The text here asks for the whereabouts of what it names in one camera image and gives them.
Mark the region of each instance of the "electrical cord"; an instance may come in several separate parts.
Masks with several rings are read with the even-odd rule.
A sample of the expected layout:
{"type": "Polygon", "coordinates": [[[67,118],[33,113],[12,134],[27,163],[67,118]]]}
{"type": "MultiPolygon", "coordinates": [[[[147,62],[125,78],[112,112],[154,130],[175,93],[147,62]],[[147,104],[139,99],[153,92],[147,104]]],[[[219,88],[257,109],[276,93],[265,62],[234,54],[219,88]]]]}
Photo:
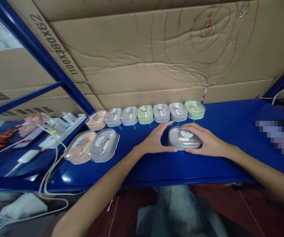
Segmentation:
{"type": "Polygon", "coordinates": [[[273,101],[271,102],[272,105],[275,103],[276,97],[277,97],[280,93],[282,93],[283,91],[284,91],[284,89],[282,89],[280,92],[278,92],[278,93],[274,96],[273,101]]]}

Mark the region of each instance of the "plastic container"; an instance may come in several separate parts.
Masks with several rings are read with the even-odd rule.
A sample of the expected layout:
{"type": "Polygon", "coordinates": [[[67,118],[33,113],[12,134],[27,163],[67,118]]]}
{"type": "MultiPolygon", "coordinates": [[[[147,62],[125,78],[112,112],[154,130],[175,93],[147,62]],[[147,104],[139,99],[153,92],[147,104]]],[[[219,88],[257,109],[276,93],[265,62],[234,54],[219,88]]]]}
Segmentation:
{"type": "Polygon", "coordinates": [[[92,161],[100,163],[110,160],[115,154],[119,138],[119,134],[110,128],[97,133],[88,153],[92,161]]]}
{"type": "Polygon", "coordinates": [[[122,111],[121,120],[123,125],[130,126],[138,122],[137,107],[130,106],[122,111]]]}
{"type": "Polygon", "coordinates": [[[142,105],[138,108],[138,120],[140,124],[149,124],[154,121],[151,105],[142,105]]]}
{"type": "Polygon", "coordinates": [[[105,110],[98,110],[92,113],[85,121],[87,127],[90,128],[92,131],[103,129],[106,125],[105,116],[107,111],[105,110]]]}
{"type": "Polygon", "coordinates": [[[185,107],[188,111],[188,118],[202,119],[205,115],[206,108],[198,100],[190,100],[185,102],[185,107]]]}
{"type": "Polygon", "coordinates": [[[78,134],[67,147],[64,158],[74,165],[83,164],[90,160],[88,152],[94,142],[96,133],[86,131],[78,134]]]}
{"type": "Polygon", "coordinates": [[[185,150],[186,148],[200,148],[202,142],[196,134],[183,130],[181,126],[176,126],[168,132],[168,144],[178,150],[185,150]]]}
{"type": "Polygon", "coordinates": [[[109,112],[106,114],[105,117],[105,121],[108,127],[119,126],[122,123],[121,114],[122,114],[121,108],[113,108],[109,110],[109,112]]]}
{"type": "Polygon", "coordinates": [[[171,112],[172,120],[176,122],[185,121],[187,119],[187,109],[181,102],[170,103],[169,111],[171,112]]]}
{"type": "Polygon", "coordinates": [[[170,120],[170,112],[167,104],[156,104],[153,107],[155,122],[162,123],[170,120]]]}

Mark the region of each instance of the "person's leg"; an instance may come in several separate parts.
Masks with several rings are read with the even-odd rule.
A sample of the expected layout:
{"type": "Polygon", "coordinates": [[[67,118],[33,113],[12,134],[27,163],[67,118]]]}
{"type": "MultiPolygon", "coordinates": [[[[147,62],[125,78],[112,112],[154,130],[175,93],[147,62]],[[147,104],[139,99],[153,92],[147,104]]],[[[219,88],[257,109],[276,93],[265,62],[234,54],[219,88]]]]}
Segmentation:
{"type": "Polygon", "coordinates": [[[155,214],[152,237],[217,236],[188,186],[158,188],[157,205],[159,212],[155,214]]]}

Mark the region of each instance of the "person's right hand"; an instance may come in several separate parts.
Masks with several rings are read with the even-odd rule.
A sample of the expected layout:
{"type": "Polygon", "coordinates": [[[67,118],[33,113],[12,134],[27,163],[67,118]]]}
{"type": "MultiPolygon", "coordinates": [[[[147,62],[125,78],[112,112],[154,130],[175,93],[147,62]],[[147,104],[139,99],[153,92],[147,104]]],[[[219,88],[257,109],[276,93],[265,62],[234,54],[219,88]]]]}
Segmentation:
{"type": "Polygon", "coordinates": [[[185,149],[186,152],[192,154],[222,156],[228,158],[234,150],[238,150],[237,147],[224,142],[223,140],[212,134],[212,132],[210,132],[208,129],[205,129],[196,123],[186,123],[183,125],[183,129],[196,134],[202,141],[201,148],[187,148],[185,149]]]}

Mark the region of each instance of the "gray plastic container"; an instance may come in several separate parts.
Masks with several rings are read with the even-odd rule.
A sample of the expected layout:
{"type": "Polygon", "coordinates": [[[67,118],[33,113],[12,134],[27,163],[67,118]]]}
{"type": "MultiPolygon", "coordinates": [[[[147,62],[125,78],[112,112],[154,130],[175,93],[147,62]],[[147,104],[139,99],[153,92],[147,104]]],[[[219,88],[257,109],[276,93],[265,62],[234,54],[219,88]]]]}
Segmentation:
{"type": "Polygon", "coordinates": [[[122,111],[121,120],[123,125],[130,126],[138,122],[137,110],[136,106],[130,106],[122,111]]]}
{"type": "Polygon", "coordinates": [[[119,126],[121,121],[122,108],[113,108],[106,114],[105,121],[108,127],[119,126]]]}
{"type": "Polygon", "coordinates": [[[178,150],[185,150],[186,148],[200,148],[200,138],[181,126],[172,127],[168,132],[168,144],[176,147],[178,150]]]}
{"type": "Polygon", "coordinates": [[[153,107],[155,122],[162,123],[170,120],[170,112],[167,104],[156,104],[153,107]]]}
{"type": "Polygon", "coordinates": [[[170,103],[168,108],[171,112],[172,120],[181,122],[187,119],[187,109],[182,102],[170,103]]]}
{"type": "Polygon", "coordinates": [[[115,154],[120,135],[109,128],[97,133],[96,139],[89,150],[91,160],[100,163],[110,160],[115,154]]]}

